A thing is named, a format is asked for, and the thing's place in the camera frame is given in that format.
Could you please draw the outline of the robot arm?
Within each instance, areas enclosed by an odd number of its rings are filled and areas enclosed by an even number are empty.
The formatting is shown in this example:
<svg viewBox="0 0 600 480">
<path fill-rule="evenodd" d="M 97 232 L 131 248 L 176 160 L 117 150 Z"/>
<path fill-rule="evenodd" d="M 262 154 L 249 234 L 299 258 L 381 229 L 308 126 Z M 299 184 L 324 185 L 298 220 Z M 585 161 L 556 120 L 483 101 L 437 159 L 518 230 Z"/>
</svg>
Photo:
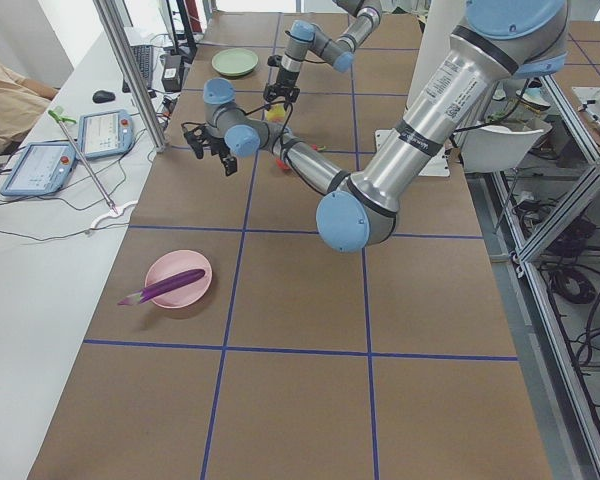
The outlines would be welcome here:
<svg viewBox="0 0 600 480">
<path fill-rule="evenodd" d="M 286 105 L 293 104 L 299 96 L 297 81 L 307 53 L 311 52 L 338 72 L 352 67 L 354 54 L 366 39 L 379 27 L 383 16 L 380 1 L 335 1 L 354 20 L 336 39 L 322 28 L 304 20 L 295 20 L 288 31 L 288 42 L 282 55 L 272 55 L 268 65 L 278 68 L 275 81 L 267 84 L 263 98 L 271 103 L 282 98 Z"/>
<path fill-rule="evenodd" d="M 285 125 L 248 117 L 223 78 L 205 83 L 206 120 L 184 137 L 197 157 L 218 156 L 227 174 L 241 157 L 272 153 L 321 195 L 316 223 L 322 240 L 355 252 L 394 232 L 406 187 L 490 86 L 562 68 L 568 22 L 565 1 L 468 2 L 451 31 L 449 53 L 358 172 L 336 167 Z"/>
</svg>

